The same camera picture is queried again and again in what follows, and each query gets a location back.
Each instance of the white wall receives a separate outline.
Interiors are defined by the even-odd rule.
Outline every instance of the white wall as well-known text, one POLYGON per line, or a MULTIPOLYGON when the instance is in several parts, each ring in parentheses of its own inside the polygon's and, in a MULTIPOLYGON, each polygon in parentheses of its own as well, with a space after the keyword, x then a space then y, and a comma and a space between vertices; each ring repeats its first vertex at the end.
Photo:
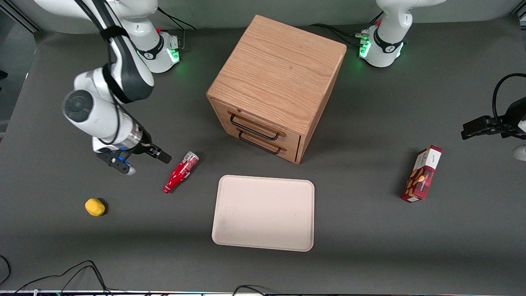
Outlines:
MULTIPOLYGON (((32 0, 12 1, 46 31, 96 32, 89 21, 53 15, 32 0)), ((418 23, 486 21, 509 14, 520 2, 448 0, 412 12, 418 23)), ((312 23, 359 24, 369 22, 380 12, 374 0, 159 0, 159 7, 197 28, 246 27, 255 14, 294 26, 312 23)), ((150 19, 157 27, 176 28, 159 12, 150 19)))

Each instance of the yellow ball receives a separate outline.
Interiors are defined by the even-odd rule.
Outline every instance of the yellow ball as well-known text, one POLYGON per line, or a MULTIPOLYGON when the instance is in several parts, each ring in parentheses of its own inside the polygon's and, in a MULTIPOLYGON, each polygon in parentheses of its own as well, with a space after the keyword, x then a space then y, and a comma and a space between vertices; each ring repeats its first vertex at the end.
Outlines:
POLYGON ((98 199, 89 199, 84 204, 84 207, 86 208, 86 211, 88 211, 88 213, 92 216, 100 216, 104 214, 104 211, 106 210, 104 204, 98 199))

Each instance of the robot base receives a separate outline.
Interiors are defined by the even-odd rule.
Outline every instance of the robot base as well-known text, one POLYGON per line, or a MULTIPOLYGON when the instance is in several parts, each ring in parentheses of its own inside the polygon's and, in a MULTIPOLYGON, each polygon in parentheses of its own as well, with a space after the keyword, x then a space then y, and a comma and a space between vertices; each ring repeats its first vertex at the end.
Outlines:
POLYGON ((180 59, 179 39, 177 36, 172 36, 166 32, 161 32, 159 35, 164 39, 164 47, 154 60, 148 60, 139 54, 152 73, 166 72, 173 65, 179 63, 180 59))
MULTIPOLYGON (((362 30, 361 32, 363 34, 369 34, 369 36, 372 36, 377 28, 378 26, 374 25, 362 30)), ((366 60, 371 66, 384 68, 390 66, 395 61, 395 59, 400 56, 400 50, 402 47, 403 43, 398 48, 395 48, 393 52, 384 53, 382 48, 374 41, 374 39, 370 38, 360 48, 359 56, 366 60)))

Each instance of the plastic tray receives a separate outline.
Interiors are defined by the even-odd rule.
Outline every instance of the plastic tray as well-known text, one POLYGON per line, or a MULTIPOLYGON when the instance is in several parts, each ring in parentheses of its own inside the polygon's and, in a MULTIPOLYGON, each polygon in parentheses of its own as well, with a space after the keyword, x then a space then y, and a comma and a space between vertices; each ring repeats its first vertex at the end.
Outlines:
POLYGON ((309 251, 314 243, 314 185, 307 180, 223 176, 212 239, 221 245, 309 251))

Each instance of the wood grain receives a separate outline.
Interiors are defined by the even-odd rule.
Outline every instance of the wood grain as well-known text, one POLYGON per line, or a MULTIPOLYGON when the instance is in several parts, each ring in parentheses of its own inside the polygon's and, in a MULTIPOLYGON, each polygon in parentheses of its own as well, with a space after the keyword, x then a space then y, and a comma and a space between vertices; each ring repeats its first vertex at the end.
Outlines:
POLYGON ((234 113, 260 133, 283 134, 276 141, 247 136, 286 149, 287 155, 278 156, 299 163, 346 50, 344 44, 256 15, 207 97, 228 134, 238 137, 239 128, 230 123, 234 113))
MULTIPOLYGON (((221 121, 221 125, 223 126, 227 134, 238 138, 239 131, 242 129, 234 126, 230 122, 230 116, 232 115, 232 113, 235 113, 235 109, 214 101, 212 101, 212 106, 216 111, 217 117, 221 121)), ((258 132, 261 132, 264 135, 274 136, 276 134, 276 131, 269 130, 271 129, 271 127, 264 127, 262 129, 260 124, 255 125, 251 123, 252 120, 250 120, 250 118, 242 119, 240 117, 237 117, 235 121, 241 123, 244 126, 249 127, 250 129, 254 129, 258 132)), ((257 135, 251 134, 248 131, 244 131, 243 137, 272 151, 277 150, 277 148, 281 148, 282 151, 278 154, 278 156, 286 160, 295 162, 296 155, 298 152, 298 144, 300 142, 300 136, 288 131, 284 132, 282 130, 277 130, 277 132, 280 135, 275 141, 268 141, 262 139, 257 135)))

